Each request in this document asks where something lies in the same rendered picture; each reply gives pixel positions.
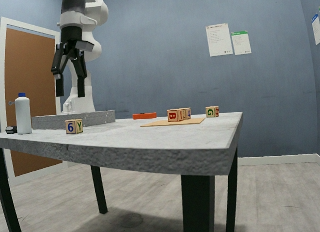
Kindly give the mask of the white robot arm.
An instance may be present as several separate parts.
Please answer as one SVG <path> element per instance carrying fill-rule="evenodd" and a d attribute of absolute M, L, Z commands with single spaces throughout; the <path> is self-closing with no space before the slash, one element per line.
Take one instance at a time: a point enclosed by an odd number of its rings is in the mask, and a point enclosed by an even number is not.
<path fill-rule="evenodd" d="M 60 30 L 67 26 L 82 28 L 82 40 L 74 41 L 74 46 L 80 51 L 84 51 L 85 62 L 100 57 L 102 53 L 101 45 L 94 40 L 92 31 L 96 26 L 101 26 L 107 21 L 109 12 L 106 4 L 99 2 L 103 2 L 103 0 L 62 0 L 60 23 L 57 23 L 57 26 L 59 26 Z M 72 88 L 60 114 L 95 112 L 91 73 L 86 69 L 87 77 L 84 80 L 85 97 L 78 98 L 77 76 L 70 59 L 67 65 L 71 72 Z"/>

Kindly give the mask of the tan square mat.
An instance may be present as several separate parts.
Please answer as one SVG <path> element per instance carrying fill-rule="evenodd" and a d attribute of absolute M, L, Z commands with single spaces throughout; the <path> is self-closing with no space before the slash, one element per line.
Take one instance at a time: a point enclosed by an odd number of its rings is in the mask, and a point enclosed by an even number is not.
<path fill-rule="evenodd" d="M 160 120 L 160 121 L 142 125 L 140 127 L 201 124 L 204 120 L 205 118 L 192 118 L 192 119 L 188 119 L 180 122 L 168 122 L 168 120 Z"/>

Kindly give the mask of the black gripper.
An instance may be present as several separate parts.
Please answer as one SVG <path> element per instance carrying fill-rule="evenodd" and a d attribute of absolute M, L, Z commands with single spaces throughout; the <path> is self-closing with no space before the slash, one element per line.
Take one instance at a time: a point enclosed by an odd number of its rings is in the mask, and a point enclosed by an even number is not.
<path fill-rule="evenodd" d="M 77 98 L 85 97 L 84 79 L 87 77 L 84 51 L 75 48 L 74 41 L 82 40 L 82 28 L 67 26 L 61 29 L 60 43 L 55 46 L 51 72 L 56 79 L 56 97 L 64 97 L 63 72 L 68 60 L 73 63 L 77 76 Z M 77 58 L 77 59 L 76 59 Z"/>

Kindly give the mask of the white plastic bottle with blue cap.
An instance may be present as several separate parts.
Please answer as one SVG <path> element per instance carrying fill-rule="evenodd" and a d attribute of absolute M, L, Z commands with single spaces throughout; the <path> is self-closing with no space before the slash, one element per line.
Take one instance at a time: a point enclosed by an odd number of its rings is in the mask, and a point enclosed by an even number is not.
<path fill-rule="evenodd" d="M 25 96 L 25 93 L 19 93 L 19 98 L 15 99 L 15 113 L 18 135 L 32 133 L 30 119 L 30 100 Z"/>

